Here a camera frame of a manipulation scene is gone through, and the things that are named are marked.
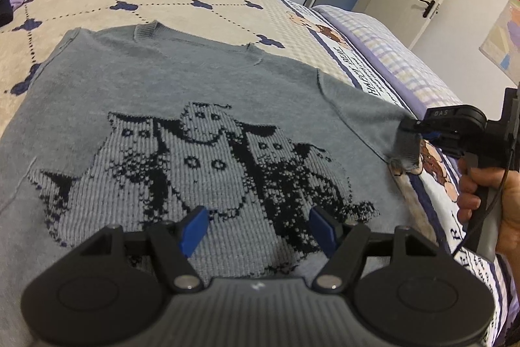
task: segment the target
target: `black cable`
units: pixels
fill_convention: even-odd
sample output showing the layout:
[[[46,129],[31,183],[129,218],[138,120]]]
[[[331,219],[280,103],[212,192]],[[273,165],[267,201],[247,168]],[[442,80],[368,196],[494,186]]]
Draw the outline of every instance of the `black cable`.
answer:
[[[511,162],[513,161],[513,154],[514,154],[514,149],[511,149],[510,150],[510,153],[509,153],[509,159],[508,159],[508,165],[506,166],[505,168],[505,171],[504,171],[504,176],[502,177],[502,180],[500,181],[500,185],[498,186],[498,189],[497,189],[497,192],[495,193],[495,196],[493,197],[493,200],[491,201],[489,207],[486,209],[486,211],[484,212],[484,214],[480,217],[480,219],[476,222],[475,226],[469,230],[466,235],[464,236],[464,238],[462,239],[462,241],[459,243],[459,245],[457,247],[455,247],[455,250],[453,250],[453,253],[451,254],[451,257],[452,258],[455,258],[456,254],[461,250],[462,247],[464,247],[464,245],[466,244],[468,238],[478,229],[480,228],[480,226],[482,225],[482,223],[485,221],[485,219],[489,216],[489,214],[491,213],[491,211],[495,208],[495,206],[497,205],[498,203],[498,200],[501,198],[502,196],[502,192],[504,190],[504,185],[505,185],[505,181],[506,179],[508,179],[508,174],[509,174],[509,168],[511,167]]]

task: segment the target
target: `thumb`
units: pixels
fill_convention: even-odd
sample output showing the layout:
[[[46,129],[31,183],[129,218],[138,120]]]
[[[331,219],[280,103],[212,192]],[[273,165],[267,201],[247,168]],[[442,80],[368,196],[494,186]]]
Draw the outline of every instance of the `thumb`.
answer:
[[[470,178],[479,186],[493,187],[497,189],[504,177],[502,168],[470,168],[468,170]]]

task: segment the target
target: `white logo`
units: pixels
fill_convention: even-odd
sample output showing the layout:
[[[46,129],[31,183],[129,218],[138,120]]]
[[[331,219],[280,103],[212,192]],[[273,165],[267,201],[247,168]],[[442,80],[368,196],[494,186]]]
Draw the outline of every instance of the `white logo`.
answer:
[[[263,282],[257,282],[256,284],[251,284],[251,288],[256,291],[260,291],[265,288],[265,284]]]

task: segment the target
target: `black and gray graphic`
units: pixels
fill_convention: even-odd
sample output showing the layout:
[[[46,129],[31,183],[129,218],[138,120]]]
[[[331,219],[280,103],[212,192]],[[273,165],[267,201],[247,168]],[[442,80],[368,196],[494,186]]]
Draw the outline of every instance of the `black and gray graphic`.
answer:
[[[110,223],[136,231],[203,205],[210,229],[193,260],[213,275],[258,276],[319,250],[307,229],[311,207],[339,221],[378,215],[372,203],[353,201],[345,170],[325,150],[230,111],[189,103],[179,119],[109,113],[111,134],[84,174],[30,175],[50,235],[73,247]]]

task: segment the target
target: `gray sweater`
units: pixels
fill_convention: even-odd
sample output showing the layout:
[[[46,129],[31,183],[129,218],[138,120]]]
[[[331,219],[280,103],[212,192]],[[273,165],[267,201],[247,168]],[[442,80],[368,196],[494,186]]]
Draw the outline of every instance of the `gray sweater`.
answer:
[[[406,114],[254,45],[159,23],[68,32],[0,141],[0,345],[31,339],[23,288],[110,223],[206,206],[190,259],[205,281],[311,279],[326,261],[314,205],[382,232],[411,224],[386,164],[418,158]]]

